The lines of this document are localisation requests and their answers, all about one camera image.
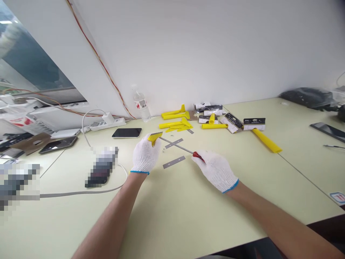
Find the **white work glove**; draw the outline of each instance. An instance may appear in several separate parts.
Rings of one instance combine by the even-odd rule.
[[[161,140],[158,138],[155,146],[148,141],[150,134],[147,134],[135,147],[133,151],[133,168],[131,173],[150,174],[158,160],[161,148]]]
[[[204,176],[222,193],[226,193],[238,184],[238,177],[232,172],[227,160],[211,151],[198,150],[197,153],[205,160],[205,163],[197,157],[192,160],[200,167]]]

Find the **red screwdriver handle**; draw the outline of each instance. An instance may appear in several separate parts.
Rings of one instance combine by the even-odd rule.
[[[193,157],[197,157],[197,158],[200,158],[201,160],[203,160],[202,157],[196,151],[193,152]]]

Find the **charging cable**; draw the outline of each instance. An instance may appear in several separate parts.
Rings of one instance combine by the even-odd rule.
[[[100,109],[89,110],[89,111],[88,111],[87,113],[85,113],[84,116],[83,116],[83,119],[82,119],[82,129],[84,129],[84,119],[85,119],[85,116],[86,116],[88,113],[93,112],[93,111],[96,111],[96,110],[102,111],[102,112],[104,113],[104,115],[107,116],[107,113],[106,113],[105,111],[103,111],[103,110],[100,110]],[[92,146],[90,145],[90,143],[89,143],[89,141],[88,141],[86,135],[85,135],[84,130],[82,130],[82,133],[83,133],[83,135],[84,135],[84,137],[85,137],[85,140],[86,140],[87,144],[89,145],[89,147],[90,147],[91,149],[93,149]],[[122,167],[123,171],[125,172],[125,174],[126,174],[126,179],[125,179],[125,181],[126,181],[127,178],[128,178],[127,170],[126,170],[126,169],[124,168],[124,166],[121,165],[120,163],[118,163],[118,165],[119,165],[120,167]],[[63,196],[70,196],[70,195],[77,195],[77,194],[99,194],[99,193],[105,193],[105,192],[115,191],[115,190],[121,188],[122,186],[123,186],[123,184],[120,185],[120,186],[118,186],[118,187],[116,187],[116,188],[114,188],[114,189],[104,190],[104,191],[78,191],[78,192],[65,192],[65,193],[56,193],[56,194],[40,194],[40,198],[63,197]]]

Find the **glass window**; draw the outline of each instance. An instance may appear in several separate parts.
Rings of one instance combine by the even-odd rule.
[[[76,100],[85,100],[73,84],[40,47],[5,3],[0,0],[0,91],[17,88],[41,92],[54,99],[54,92],[71,90]],[[22,95],[24,92],[10,90],[6,93]],[[56,97],[63,101],[63,94]]]

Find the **white power strip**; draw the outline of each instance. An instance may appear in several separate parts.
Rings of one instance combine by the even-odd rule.
[[[92,131],[98,131],[98,130],[103,130],[105,128],[112,128],[112,127],[118,127],[118,126],[123,126],[126,125],[125,119],[124,118],[117,118],[115,119],[113,124],[108,125],[105,121],[102,122],[94,122],[91,124],[90,129]]]

